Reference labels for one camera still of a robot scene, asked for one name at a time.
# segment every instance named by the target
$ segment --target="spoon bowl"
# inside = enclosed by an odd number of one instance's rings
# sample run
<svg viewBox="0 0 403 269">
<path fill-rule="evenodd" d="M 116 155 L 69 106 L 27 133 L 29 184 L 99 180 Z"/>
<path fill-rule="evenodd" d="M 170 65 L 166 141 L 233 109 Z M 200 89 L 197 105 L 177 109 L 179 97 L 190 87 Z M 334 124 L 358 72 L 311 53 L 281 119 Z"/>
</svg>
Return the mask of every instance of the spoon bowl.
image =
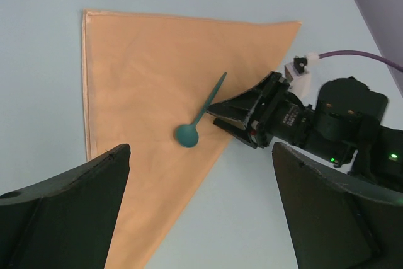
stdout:
<svg viewBox="0 0 403 269">
<path fill-rule="evenodd" d="M 175 138 L 183 147 L 195 147 L 199 142 L 199 134 L 196 130 L 196 125 L 185 124 L 179 126 L 175 131 Z"/>
</svg>

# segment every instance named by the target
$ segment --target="spoon handle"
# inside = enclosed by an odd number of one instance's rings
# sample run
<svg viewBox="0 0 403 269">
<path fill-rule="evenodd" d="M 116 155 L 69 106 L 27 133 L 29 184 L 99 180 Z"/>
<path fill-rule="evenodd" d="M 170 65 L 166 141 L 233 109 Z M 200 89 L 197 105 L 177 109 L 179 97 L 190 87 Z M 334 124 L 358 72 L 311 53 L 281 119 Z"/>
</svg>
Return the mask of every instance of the spoon handle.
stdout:
<svg viewBox="0 0 403 269">
<path fill-rule="evenodd" d="M 217 82 L 217 84 L 214 86 L 212 92 L 210 93 L 210 95 L 208 96 L 206 102 L 203 105 L 203 108 L 200 110 L 200 113 L 197 115 L 197 117 L 195 118 L 195 120 L 193 121 L 193 125 L 196 126 L 196 124 L 200 121 L 200 119 L 202 118 L 202 116 L 205 114 L 205 112 L 207 111 L 208 106 L 211 104 L 211 102 L 213 101 L 215 95 L 217 94 L 217 92 L 219 91 L 221 84 L 223 83 L 225 77 L 226 77 L 227 73 L 223 73 L 220 80 Z"/>
</svg>

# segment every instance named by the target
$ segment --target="table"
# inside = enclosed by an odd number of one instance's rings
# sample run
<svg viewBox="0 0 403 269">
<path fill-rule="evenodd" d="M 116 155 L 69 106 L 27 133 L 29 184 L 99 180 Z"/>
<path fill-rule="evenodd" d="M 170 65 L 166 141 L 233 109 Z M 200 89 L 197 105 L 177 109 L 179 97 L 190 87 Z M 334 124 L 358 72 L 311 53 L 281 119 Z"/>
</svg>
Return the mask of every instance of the table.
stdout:
<svg viewBox="0 0 403 269">
<path fill-rule="evenodd" d="M 379 53 L 354 0 L 0 0 L 0 193 L 85 162 L 81 93 L 84 8 L 252 22 L 301 20 L 286 59 L 307 52 Z M 386 66 L 322 60 L 321 84 L 354 76 L 390 99 L 383 124 L 403 128 L 403 99 Z M 233 141 L 147 268 L 297 268 L 270 149 Z"/>
</svg>

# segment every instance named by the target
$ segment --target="cloth edge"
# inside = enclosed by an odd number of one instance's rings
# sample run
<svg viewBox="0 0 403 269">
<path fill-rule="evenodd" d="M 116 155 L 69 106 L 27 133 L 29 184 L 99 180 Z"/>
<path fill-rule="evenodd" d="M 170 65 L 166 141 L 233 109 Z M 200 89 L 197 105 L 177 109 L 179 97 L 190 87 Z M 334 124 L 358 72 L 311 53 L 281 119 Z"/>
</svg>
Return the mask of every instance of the cloth edge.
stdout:
<svg viewBox="0 0 403 269">
<path fill-rule="evenodd" d="M 163 13 L 134 13 L 134 12 L 121 12 L 121 11 L 108 11 L 108 10 L 102 10 L 102 9 L 86 9 L 85 12 L 86 12 L 87 16 L 88 15 L 91 15 L 91 16 L 143 16 L 143 17 L 147 17 L 147 18 L 171 18 L 171 19 L 206 21 L 206 22 L 215 22 L 215 23 L 217 23 L 217 22 L 218 23 L 238 23 L 238 24 L 254 25 L 254 26 L 267 25 L 267 24 L 280 25 L 280 24 L 284 24 L 284 23 L 299 23 L 300 25 L 302 24 L 302 21 L 300 21 L 300 20 L 279 21 L 279 22 L 267 21 L 267 22 L 262 22 L 262 23 L 256 23 L 256 22 L 248 22 L 248 21 L 220 20 L 220 19 L 214 19 L 214 18 L 180 16 L 180 15 L 163 14 Z"/>
<path fill-rule="evenodd" d="M 97 156 L 96 139 L 94 131 L 94 123 L 91 121 L 91 109 L 89 104 L 89 84 L 90 79 L 88 76 L 88 60 L 90 60 L 90 55 L 88 55 L 87 50 L 87 17 L 88 11 L 84 10 L 82 15 L 82 35 L 81 35 L 81 52 L 82 52 L 82 102 L 84 107 L 84 131 L 86 140 L 86 157 L 87 161 L 92 160 Z"/>
</svg>

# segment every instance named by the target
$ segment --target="spoon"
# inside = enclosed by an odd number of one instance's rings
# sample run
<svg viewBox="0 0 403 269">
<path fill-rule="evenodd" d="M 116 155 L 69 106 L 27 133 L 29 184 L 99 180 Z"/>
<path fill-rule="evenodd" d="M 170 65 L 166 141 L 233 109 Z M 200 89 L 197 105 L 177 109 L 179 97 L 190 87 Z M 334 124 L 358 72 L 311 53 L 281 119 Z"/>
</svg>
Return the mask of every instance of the spoon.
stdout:
<svg viewBox="0 0 403 269">
<path fill-rule="evenodd" d="M 220 80 L 214 86 L 212 92 L 207 98 L 206 103 L 204 103 L 203 108 L 200 110 L 199 114 L 195 118 L 192 124 L 183 124 L 180 125 L 175 131 L 175 138 L 183 147 L 191 148 L 195 147 L 197 142 L 199 142 L 199 134 L 196 129 L 197 123 L 200 121 L 204 113 L 207 111 L 208 106 L 213 101 L 215 95 L 220 89 L 221 84 L 223 83 L 227 73 L 223 73 Z"/>
</svg>

